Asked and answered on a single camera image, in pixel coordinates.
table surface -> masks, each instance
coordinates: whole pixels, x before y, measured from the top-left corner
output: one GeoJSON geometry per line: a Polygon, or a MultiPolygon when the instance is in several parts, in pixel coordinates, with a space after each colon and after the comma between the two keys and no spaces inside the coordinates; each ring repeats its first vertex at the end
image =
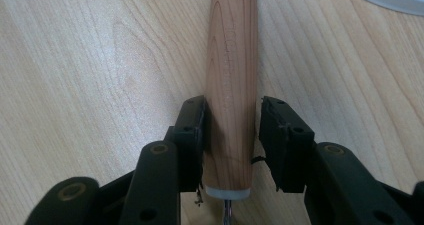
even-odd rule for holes
{"type": "MultiPolygon", "coordinates": [[[[210,0],[0,0],[0,224],[22,224],[57,182],[134,169],[182,102],[203,93],[210,0]]],[[[316,141],[350,148],[375,178],[424,180],[424,18],[364,0],[258,0],[260,98],[287,101],[316,141]]],[[[256,143],[256,154],[263,150],[256,143]]],[[[182,195],[183,224],[222,201],[182,195]]],[[[265,164],[237,224],[308,224],[302,195],[265,164]]]]}

light wood surface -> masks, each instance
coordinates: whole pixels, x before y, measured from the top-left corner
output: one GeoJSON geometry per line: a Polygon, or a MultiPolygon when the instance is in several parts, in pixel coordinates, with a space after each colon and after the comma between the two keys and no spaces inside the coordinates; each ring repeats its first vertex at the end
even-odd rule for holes
{"type": "MultiPolygon", "coordinates": [[[[205,186],[251,188],[255,141],[258,15],[256,0],[212,0],[206,61],[210,133],[205,186]]],[[[233,195],[219,198],[234,199],[233,195]]]]}
{"type": "MultiPolygon", "coordinates": [[[[210,2],[0,0],[0,224],[22,224],[68,177],[134,169],[205,91],[210,2]]],[[[424,180],[424,18],[363,0],[258,8],[257,124],[260,97],[283,99],[318,142],[411,192],[424,180]]],[[[204,198],[183,195],[183,224],[219,224],[221,200],[204,198]]],[[[233,210],[238,224],[308,224],[302,195],[275,193],[265,164],[233,210]]]]}

